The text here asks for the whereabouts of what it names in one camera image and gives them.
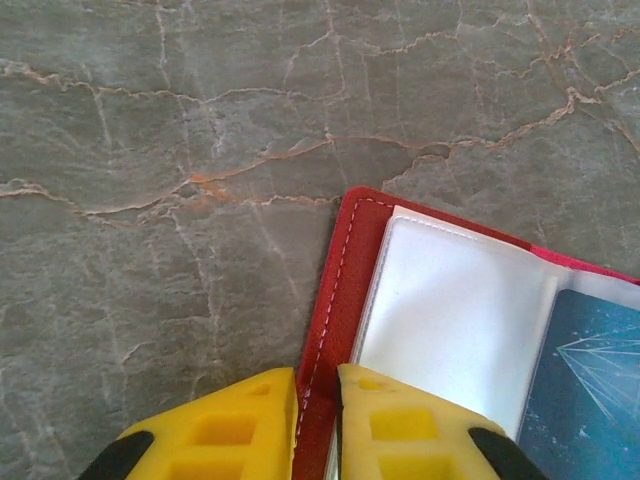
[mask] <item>red wallet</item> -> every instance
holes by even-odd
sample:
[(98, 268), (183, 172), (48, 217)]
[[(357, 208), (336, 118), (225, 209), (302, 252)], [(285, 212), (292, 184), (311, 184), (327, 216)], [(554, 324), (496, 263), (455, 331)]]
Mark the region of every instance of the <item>red wallet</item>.
[(357, 187), (344, 197), (297, 377), (300, 413), (293, 464), (295, 480), (322, 480), (336, 416), (336, 367), (349, 362), (388, 222), (396, 207), (462, 227), (574, 270), (640, 281), (536, 247), (496, 230), (401, 198)]

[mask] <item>marble floor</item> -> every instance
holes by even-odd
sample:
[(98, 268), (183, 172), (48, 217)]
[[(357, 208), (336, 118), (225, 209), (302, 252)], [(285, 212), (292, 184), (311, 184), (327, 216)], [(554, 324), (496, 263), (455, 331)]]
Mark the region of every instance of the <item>marble floor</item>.
[(370, 185), (640, 276), (640, 3), (0, 0), (0, 477), (296, 365)]

